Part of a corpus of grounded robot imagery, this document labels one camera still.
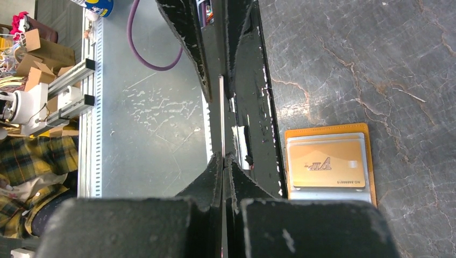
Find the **gold card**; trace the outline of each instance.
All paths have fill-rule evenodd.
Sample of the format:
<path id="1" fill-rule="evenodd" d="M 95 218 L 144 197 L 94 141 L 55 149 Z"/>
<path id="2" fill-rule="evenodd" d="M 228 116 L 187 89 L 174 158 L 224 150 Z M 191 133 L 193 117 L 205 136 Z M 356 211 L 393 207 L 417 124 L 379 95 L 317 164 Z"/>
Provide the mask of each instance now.
<path id="1" fill-rule="evenodd" d="M 293 186 L 364 188 L 362 142 L 345 139 L 290 144 L 288 160 Z"/>
<path id="2" fill-rule="evenodd" d="M 350 140 L 350 139 L 364 139 L 362 133 L 339 133 L 329 135 L 314 135 L 304 137 L 292 137 L 287 139 L 287 144 L 301 144 L 306 142 L 315 141 L 335 141 L 335 140 Z"/>

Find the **white motor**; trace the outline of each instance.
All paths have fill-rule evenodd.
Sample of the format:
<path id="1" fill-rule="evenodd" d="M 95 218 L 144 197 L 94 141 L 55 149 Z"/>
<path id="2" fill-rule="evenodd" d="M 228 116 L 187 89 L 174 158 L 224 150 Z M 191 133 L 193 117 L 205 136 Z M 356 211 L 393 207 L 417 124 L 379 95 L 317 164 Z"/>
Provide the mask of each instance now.
<path id="1" fill-rule="evenodd" d="M 28 250 L 28 248 L 19 248 L 11 250 L 11 258 L 33 258 L 35 252 Z"/>
<path id="2" fill-rule="evenodd" d="M 0 120 L 11 120 L 16 113 L 17 95 L 0 91 Z"/>

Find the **blue can label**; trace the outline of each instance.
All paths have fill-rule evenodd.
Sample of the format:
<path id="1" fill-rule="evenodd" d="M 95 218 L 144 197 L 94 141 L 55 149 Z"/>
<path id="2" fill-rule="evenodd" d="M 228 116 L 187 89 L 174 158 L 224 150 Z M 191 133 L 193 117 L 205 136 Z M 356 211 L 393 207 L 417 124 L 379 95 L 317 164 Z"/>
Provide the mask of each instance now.
<path id="1" fill-rule="evenodd" d="M 114 5 L 114 0 L 73 0 L 73 2 L 102 17 L 108 16 L 112 11 L 112 6 Z"/>

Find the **marble floor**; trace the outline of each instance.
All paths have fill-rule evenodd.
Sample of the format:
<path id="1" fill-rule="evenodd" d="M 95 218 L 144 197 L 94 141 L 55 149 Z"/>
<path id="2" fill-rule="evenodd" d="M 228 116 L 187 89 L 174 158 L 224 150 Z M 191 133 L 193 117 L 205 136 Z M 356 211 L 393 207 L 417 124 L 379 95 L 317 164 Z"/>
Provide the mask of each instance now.
<path id="1" fill-rule="evenodd" d="M 281 135 L 366 122 L 398 250 L 455 257 L 455 2 L 259 3 Z"/>

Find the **yellow plaid shirt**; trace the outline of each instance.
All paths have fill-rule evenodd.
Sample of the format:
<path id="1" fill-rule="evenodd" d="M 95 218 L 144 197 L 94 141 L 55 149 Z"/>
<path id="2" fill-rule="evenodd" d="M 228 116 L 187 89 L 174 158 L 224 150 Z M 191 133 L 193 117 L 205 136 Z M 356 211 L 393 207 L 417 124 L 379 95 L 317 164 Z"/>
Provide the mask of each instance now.
<path id="1" fill-rule="evenodd" d="M 40 175 L 76 170 L 77 149 L 71 137 L 8 137 L 0 141 L 0 180 L 12 187 Z M 38 211 L 67 190 L 61 184 L 50 185 L 25 203 L 0 195 L 0 235 L 19 239 L 32 236 L 32 220 Z"/>

